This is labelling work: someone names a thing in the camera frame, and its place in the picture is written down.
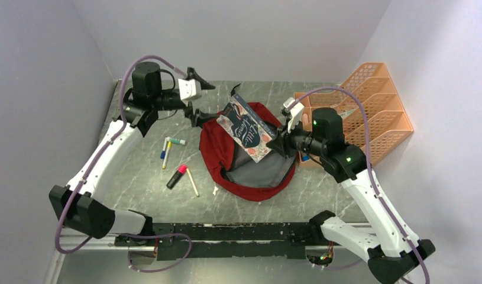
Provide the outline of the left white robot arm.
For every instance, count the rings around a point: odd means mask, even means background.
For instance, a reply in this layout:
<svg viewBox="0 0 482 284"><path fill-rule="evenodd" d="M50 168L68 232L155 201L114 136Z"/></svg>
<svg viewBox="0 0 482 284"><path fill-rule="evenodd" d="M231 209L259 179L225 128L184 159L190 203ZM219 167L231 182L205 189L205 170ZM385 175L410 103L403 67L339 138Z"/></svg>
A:
<svg viewBox="0 0 482 284"><path fill-rule="evenodd" d="M125 72L119 92L119 114L109 124L106 135L81 170L64 186L54 186L49 199L58 218L54 241L61 249L62 229L69 228L100 239L108 234L130 237L139 246L153 240L152 218L134 211L110 209L98 201L106 193L114 174L125 159L148 133L164 110L179 110L186 117L198 113L192 101L215 86L201 78L192 67L182 72L165 62L180 75L171 89L161 88L161 69L157 56L136 60Z"/></svg>

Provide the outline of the floral cover book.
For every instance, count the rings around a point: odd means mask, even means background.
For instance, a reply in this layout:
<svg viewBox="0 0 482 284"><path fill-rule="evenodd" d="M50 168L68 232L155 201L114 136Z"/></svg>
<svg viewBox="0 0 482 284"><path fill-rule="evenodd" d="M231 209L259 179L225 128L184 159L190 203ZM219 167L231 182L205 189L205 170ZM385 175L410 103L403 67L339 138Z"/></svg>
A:
<svg viewBox="0 0 482 284"><path fill-rule="evenodd" d="M276 132L239 94L231 95L216 121L254 162L271 152L267 143L276 137Z"/></svg>

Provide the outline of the red backpack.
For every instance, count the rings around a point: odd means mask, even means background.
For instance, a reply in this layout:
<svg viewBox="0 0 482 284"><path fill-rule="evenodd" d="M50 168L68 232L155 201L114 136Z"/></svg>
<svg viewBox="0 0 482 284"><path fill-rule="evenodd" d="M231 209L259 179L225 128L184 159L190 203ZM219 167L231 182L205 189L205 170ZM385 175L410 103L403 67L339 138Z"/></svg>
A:
<svg viewBox="0 0 482 284"><path fill-rule="evenodd" d="M276 132L281 122L260 102L247 102ZM206 122L200 132L199 150L213 181L248 201L264 201L282 191L296 170L297 157L283 157L271 150L256 163L217 123Z"/></svg>

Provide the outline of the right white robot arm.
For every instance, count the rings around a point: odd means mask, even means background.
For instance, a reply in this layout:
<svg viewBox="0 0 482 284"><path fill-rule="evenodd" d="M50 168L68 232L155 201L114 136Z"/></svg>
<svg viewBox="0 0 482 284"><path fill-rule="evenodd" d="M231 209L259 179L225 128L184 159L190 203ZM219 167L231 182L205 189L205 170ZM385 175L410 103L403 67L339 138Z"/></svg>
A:
<svg viewBox="0 0 482 284"><path fill-rule="evenodd" d="M347 224L330 211L311 219L310 240L317 245L337 243L365 261L380 283L404 280L414 268L426 270L424 260L435 252L428 239L421 239L404 222L382 190L368 156L358 146L346 142L342 118L332 108L313 111L311 131L303 129L302 111L282 108L285 125L267 146L278 154L296 152L317 156L330 174L358 204L372 234Z"/></svg>

